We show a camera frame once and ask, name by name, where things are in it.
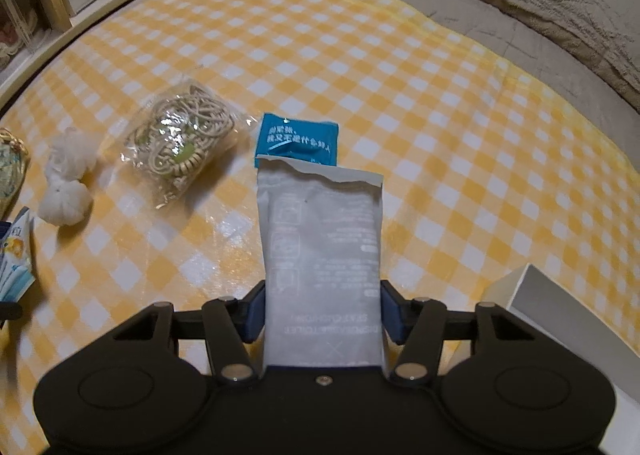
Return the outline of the blue white patterned pouch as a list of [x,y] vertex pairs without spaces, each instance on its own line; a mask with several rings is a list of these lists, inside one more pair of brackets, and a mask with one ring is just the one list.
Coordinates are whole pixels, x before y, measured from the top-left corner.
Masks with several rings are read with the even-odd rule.
[[29,163],[24,142],[9,130],[0,131],[0,216],[3,218],[22,187]]

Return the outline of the white cardboard box tray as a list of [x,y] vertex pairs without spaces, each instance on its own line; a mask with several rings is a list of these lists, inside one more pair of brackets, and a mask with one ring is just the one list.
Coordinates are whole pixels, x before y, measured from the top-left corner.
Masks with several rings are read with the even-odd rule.
[[482,299],[540,328],[608,376],[618,403],[608,436],[639,435],[639,355],[590,309],[534,264],[485,289]]

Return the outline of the yellow white checkered cloth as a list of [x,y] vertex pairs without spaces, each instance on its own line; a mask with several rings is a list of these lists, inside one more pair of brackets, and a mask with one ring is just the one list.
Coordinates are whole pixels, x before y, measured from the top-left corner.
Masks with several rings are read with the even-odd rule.
[[383,180],[381,273],[469,308],[538,267],[639,344],[639,175],[552,86],[398,0],[141,0],[72,43],[1,123],[29,153],[96,146],[87,218],[32,219],[35,280],[1,333],[1,449],[35,454],[38,379],[155,300],[264,274],[257,169]]

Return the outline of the white fluffy pompom pair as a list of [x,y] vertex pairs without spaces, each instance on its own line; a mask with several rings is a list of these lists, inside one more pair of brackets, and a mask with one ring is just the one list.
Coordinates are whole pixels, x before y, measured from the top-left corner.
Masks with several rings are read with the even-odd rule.
[[96,167],[98,148],[94,136],[73,126],[53,139],[44,168],[47,189],[38,208],[40,219],[58,227],[85,219],[92,195],[82,179]]

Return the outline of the bag of beige green cord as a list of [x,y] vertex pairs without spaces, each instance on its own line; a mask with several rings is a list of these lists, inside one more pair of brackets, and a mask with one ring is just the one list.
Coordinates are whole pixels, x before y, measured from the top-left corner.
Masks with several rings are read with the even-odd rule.
[[184,76],[134,115],[120,159],[141,176],[160,209],[186,193],[212,162],[250,141],[257,126],[248,111]]

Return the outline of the white toilet seat cover packet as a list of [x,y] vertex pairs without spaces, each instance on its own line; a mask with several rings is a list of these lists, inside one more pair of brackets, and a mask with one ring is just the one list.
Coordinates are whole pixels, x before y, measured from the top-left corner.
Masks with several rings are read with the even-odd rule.
[[266,366],[381,366],[378,173],[258,159]]

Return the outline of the blue wet wipe packet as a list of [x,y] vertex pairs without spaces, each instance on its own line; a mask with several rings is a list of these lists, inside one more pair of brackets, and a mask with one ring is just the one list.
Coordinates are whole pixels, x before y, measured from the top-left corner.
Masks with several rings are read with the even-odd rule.
[[259,156],[293,158],[337,165],[338,126],[332,121],[307,121],[266,112],[257,137],[254,166]]

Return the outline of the colourful tissue packet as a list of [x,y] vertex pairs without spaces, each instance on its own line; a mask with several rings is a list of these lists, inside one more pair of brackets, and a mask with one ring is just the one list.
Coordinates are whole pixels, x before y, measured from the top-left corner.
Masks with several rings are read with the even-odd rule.
[[30,209],[23,207],[1,241],[0,297],[2,302],[17,303],[35,282],[35,276],[32,273],[32,250],[30,250],[31,231]]

